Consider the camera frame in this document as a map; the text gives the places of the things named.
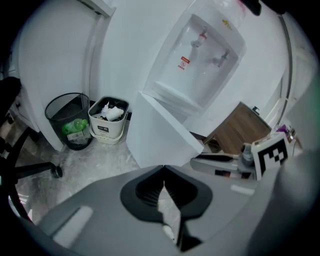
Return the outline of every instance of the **water dispenser tap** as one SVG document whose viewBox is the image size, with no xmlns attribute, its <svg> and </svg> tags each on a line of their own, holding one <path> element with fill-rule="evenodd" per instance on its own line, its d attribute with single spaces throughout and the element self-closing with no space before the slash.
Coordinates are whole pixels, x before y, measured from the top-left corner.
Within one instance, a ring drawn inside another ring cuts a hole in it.
<svg viewBox="0 0 320 256">
<path fill-rule="evenodd" d="M 217 64 L 218 68 L 220 68 L 222 66 L 222 64 L 225 62 L 225 60 L 227 60 L 227 56 L 229 54 L 229 50 L 227 49 L 224 53 L 224 55 L 222 55 L 220 58 L 213 58 L 212 62 L 213 64 Z"/>
<path fill-rule="evenodd" d="M 204 41 L 207 39 L 207 36 L 208 36 L 207 31 L 208 31 L 208 28 L 206 26 L 203 26 L 203 31 L 199 35 L 198 39 L 191 42 L 191 45 L 193 48 L 198 48 L 202 46 Z"/>
</svg>

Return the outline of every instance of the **gray floor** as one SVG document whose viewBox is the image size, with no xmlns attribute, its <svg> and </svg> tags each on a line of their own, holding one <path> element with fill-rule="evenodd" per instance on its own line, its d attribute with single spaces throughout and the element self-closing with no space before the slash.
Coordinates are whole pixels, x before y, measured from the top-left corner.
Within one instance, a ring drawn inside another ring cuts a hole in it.
<svg viewBox="0 0 320 256">
<path fill-rule="evenodd" d="M 32 209 L 32 221 L 35 224 L 50 209 L 92 182 L 139 169 L 126 144 L 128 126 L 129 122 L 118 144 L 108 145 L 93 139 L 87 148 L 80 151 L 66 148 L 58 152 L 43 136 L 37 142 L 28 137 L 16 166 L 52 162 L 63 169 L 63 177 L 59 179 L 53 178 L 48 170 L 18 181 L 16 189 L 20 198 L 26 201 L 23 205 L 27 212 Z M 6 141 L 13 145 L 25 128 L 22 122 L 16 120 L 10 127 Z M 158 210 L 163 213 L 164 222 L 171 227 L 171 235 L 177 237 L 180 211 L 165 189 L 159 196 Z"/>
</svg>

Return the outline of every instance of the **warning label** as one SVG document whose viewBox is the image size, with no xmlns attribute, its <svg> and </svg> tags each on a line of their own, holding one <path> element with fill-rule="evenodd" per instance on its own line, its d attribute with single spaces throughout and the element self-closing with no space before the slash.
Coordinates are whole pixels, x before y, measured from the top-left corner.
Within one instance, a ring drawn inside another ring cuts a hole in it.
<svg viewBox="0 0 320 256">
<path fill-rule="evenodd" d="M 178 67 L 180 68 L 180 69 L 182 69 L 182 70 L 185 70 L 185 66 L 187 65 L 187 64 L 189 64 L 190 63 L 190 60 L 188 60 L 187 58 L 185 58 L 185 57 L 181 57 L 181 63 L 180 63 L 180 65 L 178 65 Z"/>
<path fill-rule="evenodd" d="M 187 58 L 185 58 L 185 57 L 183 57 L 183 56 L 181 57 L 181 60 L 183 60 L 184 62 L 186 62 L 186 63 L 188 63 L 188 64 L 190 63 L 190 60 L 188 60 Z"/>
</svg>

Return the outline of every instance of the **black mesh trash can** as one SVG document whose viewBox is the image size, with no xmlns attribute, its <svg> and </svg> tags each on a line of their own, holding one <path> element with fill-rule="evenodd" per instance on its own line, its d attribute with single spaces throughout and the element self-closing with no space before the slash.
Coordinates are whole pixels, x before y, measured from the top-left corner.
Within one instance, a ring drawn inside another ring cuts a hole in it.
<svg viewBox="0 0 320 256">
<path fill-rule="evenodd" d="M 54 98 L 45 108 L 45 117 L 56 135 L 72 150 L 83 150 L 92 141 L 89 107 L 88 96 L 72 92 Z"/>
</svg>

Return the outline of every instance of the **bottle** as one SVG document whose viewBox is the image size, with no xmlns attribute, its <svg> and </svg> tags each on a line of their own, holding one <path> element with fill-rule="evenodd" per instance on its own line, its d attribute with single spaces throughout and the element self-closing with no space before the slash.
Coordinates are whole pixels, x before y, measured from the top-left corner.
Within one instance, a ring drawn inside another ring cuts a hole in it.
<svg viewBox="0 0 320 256">
<path fill-rule="evenodd" d="M 72 122 L 68 122 L 64 124 L 62 127 L 62 133 L 64 135 L 68 135 L 68 134 L 81 132 L 87 126 L 87 124 L 88 124 L 88 121 L 86 119 L 77 118 Z"/>
</svg>

